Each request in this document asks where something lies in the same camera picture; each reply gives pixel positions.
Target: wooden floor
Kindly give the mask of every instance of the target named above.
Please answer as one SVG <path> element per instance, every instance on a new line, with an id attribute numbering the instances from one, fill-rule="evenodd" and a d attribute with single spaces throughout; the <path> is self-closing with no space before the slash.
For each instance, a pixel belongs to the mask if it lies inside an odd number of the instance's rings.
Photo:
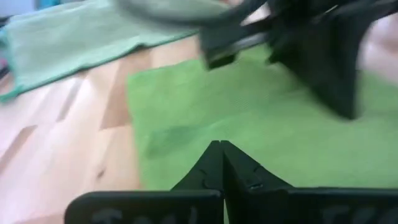
<path id="1" fill-rule="evenodd" d="M 398 80 L 398 19 L 371 32 L 361 64 Z M 0 223 L 63 223 L 93 190 L 139 188 L 126 77 L 198 55 L 195 37 L 80 72 L 0 106 Z M 9 86 L 5 79 L 0 89 Z"/>

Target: light green towel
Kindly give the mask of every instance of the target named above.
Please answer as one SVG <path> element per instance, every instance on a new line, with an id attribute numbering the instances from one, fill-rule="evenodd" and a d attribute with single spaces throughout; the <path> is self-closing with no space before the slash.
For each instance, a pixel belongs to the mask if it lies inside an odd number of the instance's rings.
<path id="1" fill-rule="evenodd" d="M 141 181 L 171 189 L 211 140 L 237 145 L 297 187 L 398 187 L 398 89 L 360 76 L 362 115 L 336 117 L 263 47 L 207 72 L 199 60 L 131 75 Z"/>
<path id="2" fill-rule="evenodd" d="M 224 11 L 225 5 L 214 0 L 196 1 L 198 12 L 209 8 Z M 14 16 L 4 32 L 16 85 L 0 96 L 3 101 L 114 60 L 138 46 L 164 44 L 195 30 L 126 16 L 108 0 L 87 0 Z"/>

